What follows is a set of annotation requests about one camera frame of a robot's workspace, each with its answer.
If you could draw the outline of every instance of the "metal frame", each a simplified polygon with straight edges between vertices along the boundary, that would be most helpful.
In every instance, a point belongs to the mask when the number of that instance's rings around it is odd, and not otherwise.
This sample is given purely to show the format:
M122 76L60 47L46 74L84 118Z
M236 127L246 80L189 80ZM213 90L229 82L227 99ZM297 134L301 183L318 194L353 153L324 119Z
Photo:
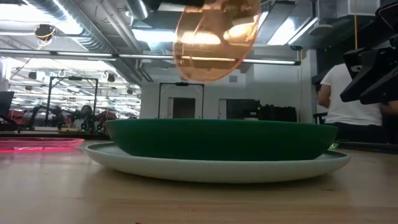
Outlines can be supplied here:
M187 83L187 86L190 85L198 85L202 86L203 91L201 93L201 118L203 119L203 109L205 107L205 85L204 84L190 84ZM162 85L176 85L177 83L159 83L159 98L158 98L158 106L157 106L157 118L160 119L160 94L162 93Z
M51 58L51 59L74 59L74 60L104 60L116 61L122 58L153 59L153 60L174 60L173 55L148 55L148 54L111 54L111 53L92 53L92 52L59 52L51 50L17 50L0 49L3 57L32 57L32 58ZM190 58L188 55L181 55L181 58ZM206 60L216 62L238 62L240 58L219 58L219 57L193 57L193 60ZM301 65L296 60L276 60L270 58L245 58L242 63L250 64L269 64L269 65Z
M52 80L57 79L58 82L52 85ZM50 77L50 85L49 85L49 96L47 98L47 108L45 110L45 120L44 120L44 126L48 125L49 122L49 109L50 109L50 100L51 100L51 91L53 87L56 87L58 83L64 79L68 79L71 81L82 81L82 80L94 80L95 81L95 93L94 93L94 105L93 105L93 116L95 116L95 109L97 105L97 93L98 93L98 79L97 78L82 78L82 77Z

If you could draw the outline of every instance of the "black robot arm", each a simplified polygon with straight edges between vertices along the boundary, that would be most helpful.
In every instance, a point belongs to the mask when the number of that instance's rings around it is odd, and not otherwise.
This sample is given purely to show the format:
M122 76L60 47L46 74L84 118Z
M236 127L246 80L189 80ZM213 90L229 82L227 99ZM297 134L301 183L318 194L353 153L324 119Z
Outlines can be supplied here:
M360 100L362 104L398 100L398 1L380 7L374 21L386 30L385 40L391 47L359 49L344 54L353 81L341 93L344 102Z

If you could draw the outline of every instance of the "person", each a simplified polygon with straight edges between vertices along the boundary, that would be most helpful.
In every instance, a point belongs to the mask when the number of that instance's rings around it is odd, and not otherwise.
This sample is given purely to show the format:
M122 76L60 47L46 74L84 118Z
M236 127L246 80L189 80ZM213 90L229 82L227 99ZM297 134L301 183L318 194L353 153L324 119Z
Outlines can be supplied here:
M363 105L361 102L343 102L340 94L352 82L345 64L334 66L321 82L318 104L328 108L325 124L338 128L337 140L351 142L385 143L387 134L382 128L382 112L398 114L398 101Z

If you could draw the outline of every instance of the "white t-shirt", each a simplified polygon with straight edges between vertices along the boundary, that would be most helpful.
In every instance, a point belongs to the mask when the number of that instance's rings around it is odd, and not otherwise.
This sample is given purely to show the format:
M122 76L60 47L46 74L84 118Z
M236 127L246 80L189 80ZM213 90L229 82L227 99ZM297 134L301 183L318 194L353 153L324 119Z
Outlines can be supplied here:
M334 66L323 78L321 84L330 86L330 106L326 123L382 126L381 105L362 105L352 101L344 103L340 98L343 90L352 82L345 64Z

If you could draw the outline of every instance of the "desk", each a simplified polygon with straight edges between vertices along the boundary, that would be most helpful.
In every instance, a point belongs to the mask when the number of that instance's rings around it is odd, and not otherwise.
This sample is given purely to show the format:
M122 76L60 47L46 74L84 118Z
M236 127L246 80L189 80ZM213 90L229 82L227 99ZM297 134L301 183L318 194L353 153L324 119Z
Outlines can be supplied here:
M6 224L397 223L398 156L345 151L324 177L257 185L190 184L108 170L79 150L0 154Z

